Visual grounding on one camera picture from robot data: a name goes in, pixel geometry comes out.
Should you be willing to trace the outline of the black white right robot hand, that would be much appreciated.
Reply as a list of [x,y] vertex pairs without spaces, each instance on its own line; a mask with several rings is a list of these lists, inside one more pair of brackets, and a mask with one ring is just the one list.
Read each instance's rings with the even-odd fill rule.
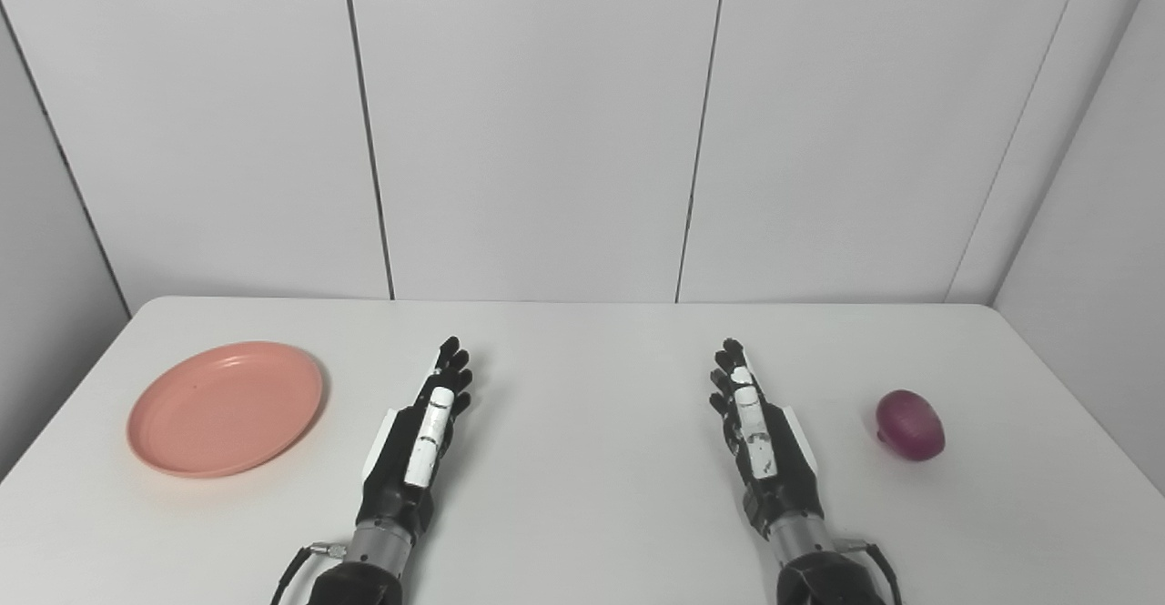
[[739,340],[725,339],[714,361],[709,404],[744,484],[744,516],[754,530],[767,539],[786,515],[822,519],[816,459],[795,411],[770,402]]

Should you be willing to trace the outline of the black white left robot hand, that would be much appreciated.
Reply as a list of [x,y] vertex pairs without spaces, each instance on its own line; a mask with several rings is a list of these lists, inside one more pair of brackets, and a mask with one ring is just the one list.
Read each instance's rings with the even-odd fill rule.
[[421,539],[435,515],[431,488],[452,443],[456,418],[471,403],[469,352],[453,336],[411,406],[396,410],[363,479],[355,522],[391,522]]

